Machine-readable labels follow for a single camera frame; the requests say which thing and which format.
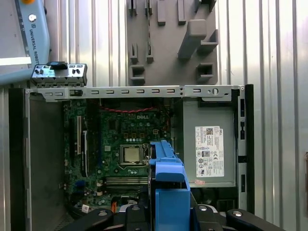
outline power supply label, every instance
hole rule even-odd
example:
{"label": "power supply label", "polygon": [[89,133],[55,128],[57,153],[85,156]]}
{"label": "power supply label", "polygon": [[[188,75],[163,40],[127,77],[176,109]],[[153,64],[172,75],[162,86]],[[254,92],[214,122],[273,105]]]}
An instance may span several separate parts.
{"label": "power supply label", "polygon": [[197,177],[223,177],[223,129],[195,127]]}

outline cpu socket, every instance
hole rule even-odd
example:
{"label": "cpu socket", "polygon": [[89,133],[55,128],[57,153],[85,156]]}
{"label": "cpu socket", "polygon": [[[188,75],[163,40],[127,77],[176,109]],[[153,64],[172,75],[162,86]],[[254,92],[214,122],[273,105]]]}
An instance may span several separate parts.
{"label": "cpu socket", "polygon": [[120,145],[120,165],[144,165],[142,145]]}

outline red cable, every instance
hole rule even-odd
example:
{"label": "red cable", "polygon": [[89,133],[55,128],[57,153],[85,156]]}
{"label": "red cable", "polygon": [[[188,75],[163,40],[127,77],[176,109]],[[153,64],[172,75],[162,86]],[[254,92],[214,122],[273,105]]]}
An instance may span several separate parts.
{"label": "red cable", "polygon": [[153,109],[154,107],[148,107],[144,109],[139,109],[139,110],[131,110],[131,111],[122,111],[122,110],[115,110],[115,109],[110,109],[107,107],[101,107],[103,110],[109,111],[109,112],[119,112],[119,113],[137,113],[137,112],[145,112]]}

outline screw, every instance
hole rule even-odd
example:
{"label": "screw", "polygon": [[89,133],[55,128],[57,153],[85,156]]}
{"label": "screw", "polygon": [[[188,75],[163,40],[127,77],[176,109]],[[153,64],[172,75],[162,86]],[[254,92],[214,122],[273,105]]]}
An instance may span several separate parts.
{"label": "screw", "polygon": [[137,210],[140,210],[140,208],[138,207],[138,206],[134,206],[133,208],[131,208],[132,210],[135,210],[135,211],[137,211]]}
{"label": "screw", "polygon": [[30,22],[33,23],[37,19],[37,16],[35,14],[31,14],[31,15],[29,15],[28,19],[29,19]]}
{"label": "screw", "polygon": [[106,213],[105,211],[101,211],[98,215],[99,215],[99,216],[106,216],[107,213]]}
{"label": "screw", "polygon": [[204,206],[204,205],[199,206],[199,209],[200,209],[201,211],[207,211],[207,207]]}
{"label": "screw", "polygon": [[233,215],[237,216],[237,217],[241,217],[242,213],[239,211],[233,211]]}

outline motherboard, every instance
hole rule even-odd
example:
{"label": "motherboard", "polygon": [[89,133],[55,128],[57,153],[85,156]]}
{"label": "motherboard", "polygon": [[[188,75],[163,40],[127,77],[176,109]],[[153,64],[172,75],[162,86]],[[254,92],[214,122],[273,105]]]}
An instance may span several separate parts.
{"label": "motherboard", "polygon": [[150,142],[170,140],[165,106],[134,110],[99,100],[70,100],[64,107],[65,194],[75,208],[135,204],[148,182]]}

